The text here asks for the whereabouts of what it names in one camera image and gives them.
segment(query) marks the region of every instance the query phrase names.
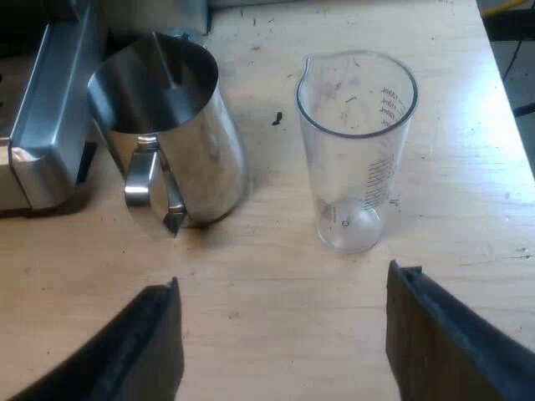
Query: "milk pitcher handle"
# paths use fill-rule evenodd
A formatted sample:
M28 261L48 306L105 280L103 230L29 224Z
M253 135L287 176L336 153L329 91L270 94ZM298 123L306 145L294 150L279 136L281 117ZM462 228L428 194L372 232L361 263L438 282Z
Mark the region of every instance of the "milk pitcher handle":
M186 207L166 156L155 136L141 136L125 182L131 215L153 236L176 236Z

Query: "yellow object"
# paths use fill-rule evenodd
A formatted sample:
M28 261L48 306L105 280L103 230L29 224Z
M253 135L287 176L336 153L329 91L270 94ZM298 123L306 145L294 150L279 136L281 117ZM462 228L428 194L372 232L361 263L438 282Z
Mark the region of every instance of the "yellow object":
M527 2L527 0L510 0L508 2L503 3L500 6L496 6L496 7L488 8L487 10L483 10L481 12L481 16L485 18L485 17L490 17L491 15L503 13L504 11L507 11L510 8L520 6L521 4L524 4L525 2Z

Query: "clear plastic measuring cup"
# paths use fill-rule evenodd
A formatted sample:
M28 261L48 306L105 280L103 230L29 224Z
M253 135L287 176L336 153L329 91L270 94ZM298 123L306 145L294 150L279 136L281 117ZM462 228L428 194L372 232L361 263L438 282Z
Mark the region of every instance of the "clear plastic measuring cup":
M321 239L341 252L373 246L417 100L399 61L374 52L311 55L296 90Z

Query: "wooden table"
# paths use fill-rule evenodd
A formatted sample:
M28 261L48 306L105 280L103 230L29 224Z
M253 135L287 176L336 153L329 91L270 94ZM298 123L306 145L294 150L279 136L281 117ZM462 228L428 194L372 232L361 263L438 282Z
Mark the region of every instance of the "wooden table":
M101 149L79 210L1 219L0 398L172 276L183 302L182 400L397 399L384 351L393 258L423 265L535 348L535 191L473 0L224 9L207 45L247 148L247 198L207 231L150 239ZM313 227L293 91L306 53L352 48L407 63L420 104L383 239L339 255Z

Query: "cup rim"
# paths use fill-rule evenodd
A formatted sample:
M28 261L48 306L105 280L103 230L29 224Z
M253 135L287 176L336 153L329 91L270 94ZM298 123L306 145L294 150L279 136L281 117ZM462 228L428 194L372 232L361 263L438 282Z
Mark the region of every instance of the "cup rim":
M412 96L412 102L410 103L410 107L407 109L405 114L395 123L393 123L390 127L386 127L384 129L380 129L377 131L369 132L368 134L361 134L361 135L352 135L352 134L345 134L343 132L333 131L331 129L323 127L321 124L318 124L312 117L308 115L308 113L305 111L301 99L301 88L303 86L304 78L307 76L307 72L309 69L309 65L312 58L329 58L329 57L335 57L335 56L347 56L350 54L368 54L372 55L378 58L386 59L387 61L397 65L398 67L402 68L407 76L410 79L410 82L412 83L412 89L413 89L413 96ZM304 58L304 70L303 74L301 75L301 78L298 81L296 90L295 90L295 100L298 106L298 110L301 113L301 115L315 128L319 129L320 131L324 132L325 134L335 135L341 138L347 138L351 140L364 140L368 138L374 138L375 136L381 136L388 134L390 131L400 127L402 124L404 124L415 112L416 105L418 103L418 85L416 84L416 79L414 77L414 74L410 71L410 69L403 64L401 61L399 61L396 58L393 58L385 53L379 53L375 52L373 50L352 50L348 52L339 52L339 53L311 53L305 56Z

